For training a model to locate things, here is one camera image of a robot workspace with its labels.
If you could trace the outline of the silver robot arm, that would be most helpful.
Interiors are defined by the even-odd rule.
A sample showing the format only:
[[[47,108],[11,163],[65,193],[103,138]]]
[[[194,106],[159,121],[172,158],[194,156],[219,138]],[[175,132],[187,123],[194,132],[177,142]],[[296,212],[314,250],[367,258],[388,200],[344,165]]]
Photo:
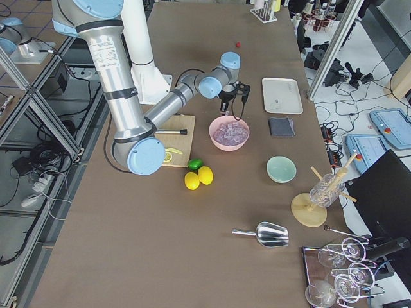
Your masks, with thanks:
[[[238,80],[240,56],[226,52],[210,73],[169,89],[153,62],[142,1],[53,1],[57,32],[86,41],[115,122],[112,156],[137,175],[156,172],[165,148],[154,134],[196,94],[217,97]]]
[[[17,64],[41,64],[40,45],[16,17],[1,20],[1,48]]]

